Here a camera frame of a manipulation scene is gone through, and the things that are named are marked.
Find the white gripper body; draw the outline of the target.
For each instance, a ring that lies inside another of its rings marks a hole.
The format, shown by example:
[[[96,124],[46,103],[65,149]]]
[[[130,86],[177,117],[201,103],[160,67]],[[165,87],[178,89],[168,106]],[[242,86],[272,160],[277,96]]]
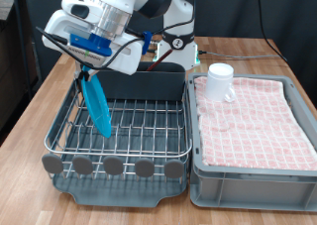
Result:
[[[103,31],[91,23],[57,10],[48,21],[45,32],[79,59],[94,67],[107,68],[132,75],[143,51],[143,41],[121,33]]]

